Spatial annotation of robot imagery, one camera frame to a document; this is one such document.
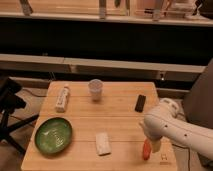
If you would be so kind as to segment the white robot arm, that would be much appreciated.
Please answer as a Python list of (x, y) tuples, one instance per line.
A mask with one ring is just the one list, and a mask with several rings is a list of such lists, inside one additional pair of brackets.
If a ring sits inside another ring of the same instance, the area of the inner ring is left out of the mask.
[(177, 119), (179, 105), (170, 98), (162, 98), (139, 122), (152, 152), (158, 152), (161, 138), (167, 137), (213, 160), (213, 129)]

